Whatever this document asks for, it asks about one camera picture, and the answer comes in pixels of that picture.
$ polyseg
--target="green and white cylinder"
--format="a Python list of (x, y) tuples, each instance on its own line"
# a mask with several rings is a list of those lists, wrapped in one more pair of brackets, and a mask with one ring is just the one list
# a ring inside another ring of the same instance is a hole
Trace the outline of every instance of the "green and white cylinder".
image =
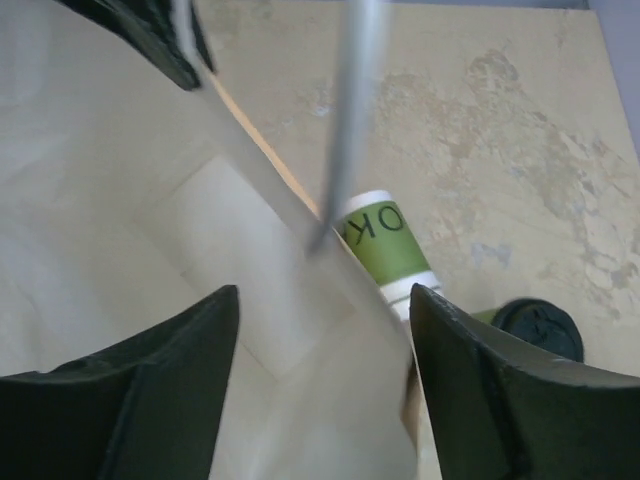
[(389, 192), (373, 190), (353, 197), (340, 234), (401, 321), (409, 320), (415, 283), (442, 294), (440, 282)]

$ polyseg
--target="black round object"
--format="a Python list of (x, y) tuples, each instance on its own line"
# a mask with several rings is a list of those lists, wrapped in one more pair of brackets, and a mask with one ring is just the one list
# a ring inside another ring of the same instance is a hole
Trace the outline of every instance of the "black round object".
[(582, 337), (573, 319), (545, 300), (513, 300), (498, 310), (491, 325), (548, 352), (584, 362)]

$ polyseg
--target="plastic bag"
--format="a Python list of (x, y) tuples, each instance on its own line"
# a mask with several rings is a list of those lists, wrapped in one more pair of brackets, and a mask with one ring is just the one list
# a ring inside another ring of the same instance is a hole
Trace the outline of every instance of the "plastic bag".
[(49, 370), (235, 283), (210, 478), (412, 478), (403, 332), (337, 237), (307, 261), (314, 206), (222, 86), (183, 91), (54, 2), (1, 8), (2, 374)]

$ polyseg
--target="beige countertop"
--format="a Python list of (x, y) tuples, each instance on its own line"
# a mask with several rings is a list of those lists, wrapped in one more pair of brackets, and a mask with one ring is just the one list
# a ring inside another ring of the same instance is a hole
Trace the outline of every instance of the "beige countertop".
[[(317, 200), (340, 4), (200, 6), (222, 81)], [(394, 195), (460, 307), (547, 299), (575, 318), (588, 364), (640, 375), (638, 158), (596, 16), (392, 14), (358, 189)]]

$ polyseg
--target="black cap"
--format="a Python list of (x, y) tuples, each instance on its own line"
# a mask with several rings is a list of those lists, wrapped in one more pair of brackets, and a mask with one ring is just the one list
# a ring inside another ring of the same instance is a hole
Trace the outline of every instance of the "black cap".
[(582, 337), (573, 319), (545, 300), (513, 300), (498, 310), (491, 324), (543, 350), (584, 362)]

